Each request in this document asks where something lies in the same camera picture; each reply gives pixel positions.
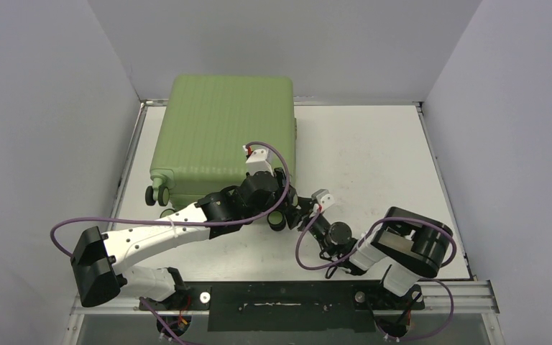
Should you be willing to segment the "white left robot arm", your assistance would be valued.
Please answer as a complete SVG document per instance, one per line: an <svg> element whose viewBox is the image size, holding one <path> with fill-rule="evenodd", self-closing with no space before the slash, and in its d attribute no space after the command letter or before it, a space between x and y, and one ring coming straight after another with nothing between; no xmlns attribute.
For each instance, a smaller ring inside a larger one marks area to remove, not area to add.
<svg viewBox="0 0 552 345"><path fill-rule="evenodd" d="M92 308L119 295L149 298L169 309L184 304L188 290L174 267L150 268L140 262L170 249L215 239L273 212L286 214L296 191L285 171L248 175L239 186L209 193L148 226L82 232L70 263L83 307Z"/></svg>

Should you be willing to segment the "green suitcase with blue lining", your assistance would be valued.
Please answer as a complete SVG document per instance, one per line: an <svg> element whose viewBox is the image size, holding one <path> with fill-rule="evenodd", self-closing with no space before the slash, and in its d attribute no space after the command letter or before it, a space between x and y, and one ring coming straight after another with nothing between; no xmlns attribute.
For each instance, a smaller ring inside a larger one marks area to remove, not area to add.
<svg viewBox="0 0 552 345"><path fill-rule="evenodd" d="M151 184L170 189L176 209L246 177L243 146L260 142L296 169L293 82L285 76L179 75L149 167Z"/></svg>

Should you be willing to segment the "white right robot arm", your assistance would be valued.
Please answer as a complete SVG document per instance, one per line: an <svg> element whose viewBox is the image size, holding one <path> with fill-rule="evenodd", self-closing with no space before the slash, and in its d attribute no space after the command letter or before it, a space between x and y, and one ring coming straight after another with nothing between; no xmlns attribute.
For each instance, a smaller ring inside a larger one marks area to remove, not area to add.
<svg viewBox="0 0 552 345"><path fill-rule="evenodd" d="M417 281L435 278L457 252L452 230L445 224L392 206L358 239L341 221L329 222L323 212L334 203L330 194L296 198L282 209L290 229L310 234L320 247L318 266L330 278L338 269L360 276L384 259L392 260L378 287L379 301L394 308Z"/></svg>

